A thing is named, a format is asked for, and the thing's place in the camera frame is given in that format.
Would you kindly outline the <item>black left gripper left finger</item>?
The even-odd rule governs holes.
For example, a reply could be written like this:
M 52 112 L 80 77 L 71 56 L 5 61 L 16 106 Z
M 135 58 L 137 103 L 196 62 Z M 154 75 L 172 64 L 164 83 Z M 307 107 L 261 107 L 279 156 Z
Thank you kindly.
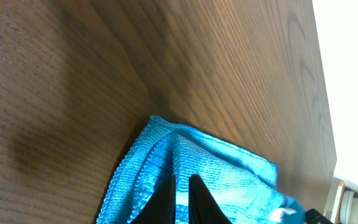
M 166 177 L 131 224 L 174 224 L 176 217 L 175 181 L 174 175 Z

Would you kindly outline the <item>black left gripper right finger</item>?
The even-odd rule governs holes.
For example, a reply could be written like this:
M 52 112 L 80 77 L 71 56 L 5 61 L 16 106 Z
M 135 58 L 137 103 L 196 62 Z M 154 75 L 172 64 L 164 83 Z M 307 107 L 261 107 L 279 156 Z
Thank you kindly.
M 198 174 L 189 178 L 189 224 L 231 224 Z

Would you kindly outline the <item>blue microfiber cloth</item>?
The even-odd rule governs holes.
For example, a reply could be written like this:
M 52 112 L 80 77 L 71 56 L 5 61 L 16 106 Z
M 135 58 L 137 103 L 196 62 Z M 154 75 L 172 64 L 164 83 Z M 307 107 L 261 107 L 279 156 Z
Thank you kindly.
M 188 223 L 188 187 L 199 175 L 233 223 L 303 223 L 304 208 L 277 189 L 277 166 L 184 124 L 150 118 L 116 169 L 98 223 L 129 223 L 175 176 L 176 222 Z

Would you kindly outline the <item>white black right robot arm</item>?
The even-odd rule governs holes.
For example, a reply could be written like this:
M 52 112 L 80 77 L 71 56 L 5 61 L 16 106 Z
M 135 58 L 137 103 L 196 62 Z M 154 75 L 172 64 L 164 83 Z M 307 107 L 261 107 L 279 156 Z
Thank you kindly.
M 306 224 L 333 224 L 323 214 L 319 213 L 317 210 L 313 208 L 305 212 L 304 222 Z

